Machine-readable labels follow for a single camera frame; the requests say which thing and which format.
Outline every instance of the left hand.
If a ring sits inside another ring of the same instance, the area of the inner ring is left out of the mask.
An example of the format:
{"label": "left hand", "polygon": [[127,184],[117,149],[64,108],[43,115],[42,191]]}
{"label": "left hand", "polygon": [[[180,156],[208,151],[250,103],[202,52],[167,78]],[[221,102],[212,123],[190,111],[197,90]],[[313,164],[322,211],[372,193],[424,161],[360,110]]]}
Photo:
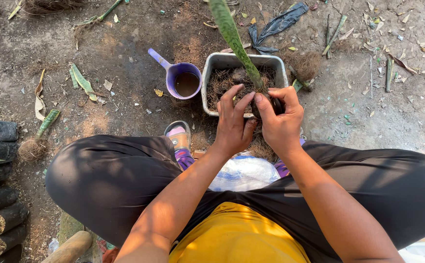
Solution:
{"label": "left hand", "polygon": [[249,119],[244,125],[244,109],[251,102],[255,92],[246,94],[233,108],[232,98],[244,88],[243,84],[230,88],[217,103],[219,124],[217,125],[216,140],[212,147],[229,159],[234,154],[244,151],[251,142],[253,131],[258,121]]}

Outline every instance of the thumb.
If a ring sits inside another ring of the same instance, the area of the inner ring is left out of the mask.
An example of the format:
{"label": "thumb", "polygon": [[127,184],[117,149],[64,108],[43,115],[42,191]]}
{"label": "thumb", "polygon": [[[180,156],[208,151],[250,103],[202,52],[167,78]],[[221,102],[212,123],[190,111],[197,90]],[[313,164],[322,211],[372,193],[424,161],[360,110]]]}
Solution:
{"label": "thumb", "polygon": [[258,124],[258,120],[255,117],[250,118],[246,121],[243,129],[243,141],[247,141],[248,143],[251,142],[253,138],[253,131],[256,128],[256,124]]}
{"label": "thumb", "polygon": [[254,102],[258,108],[258,111],[260,112],[263,122],[267,122],[267,120],[275,117],[274,109],[272,108],[271,103],[266,97],[264,97],[263,94],[256,93],[254,96]]}

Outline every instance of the leg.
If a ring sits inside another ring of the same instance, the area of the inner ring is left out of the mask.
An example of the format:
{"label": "leg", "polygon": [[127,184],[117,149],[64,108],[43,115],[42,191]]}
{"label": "leg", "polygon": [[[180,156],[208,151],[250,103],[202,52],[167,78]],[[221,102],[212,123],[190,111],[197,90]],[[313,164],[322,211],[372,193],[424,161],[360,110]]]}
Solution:
{"label": "leg", "polygon": [[[58,152],[46,189],[65,212],[120,248],[141,212],[180,173],[165,136],[96,135]],[[207,192],[185,229],[231,197],[235,194]]]}
{"label": "leg", "polygon": [[[303,149],[384,227],[396,248],[425,237],[425,155],[396,149],[360,151],[307,141]],[[280,224],[313,263],[340,262],[292,176],[238,200]]]}

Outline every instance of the water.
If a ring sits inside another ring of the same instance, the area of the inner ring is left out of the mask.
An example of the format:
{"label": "water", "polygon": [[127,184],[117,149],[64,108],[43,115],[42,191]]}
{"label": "water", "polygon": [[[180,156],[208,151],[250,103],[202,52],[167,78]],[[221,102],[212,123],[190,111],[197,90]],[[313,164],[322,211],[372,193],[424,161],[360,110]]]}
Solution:
{"label": "water", "polygon": [[198,90],[199,79],[190,72],[184,72],[175,78],[175,91],[182,97],[191,96]]}

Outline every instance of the person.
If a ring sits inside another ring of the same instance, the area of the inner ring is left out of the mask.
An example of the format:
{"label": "person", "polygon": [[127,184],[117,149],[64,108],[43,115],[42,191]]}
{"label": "person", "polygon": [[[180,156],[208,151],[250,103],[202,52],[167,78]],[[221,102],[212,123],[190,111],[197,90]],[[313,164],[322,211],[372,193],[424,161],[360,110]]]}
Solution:
{"label": "person", "polygon": [[[182,125],[170,138],[96,135],[55,156],[48,193],[121,247],[116,263],[403,262],[397,250],[425,237],[425,155],[302,144],[293,87],[269,91],[284,105],[278,116],[259,93],[234,107],[243,87],[217,103],[216,139],[197,161]],[[260,189],[212,191],[221,167],[252,140],[257,120],[244,122],[243,113],[253,98],[288,175]]]}

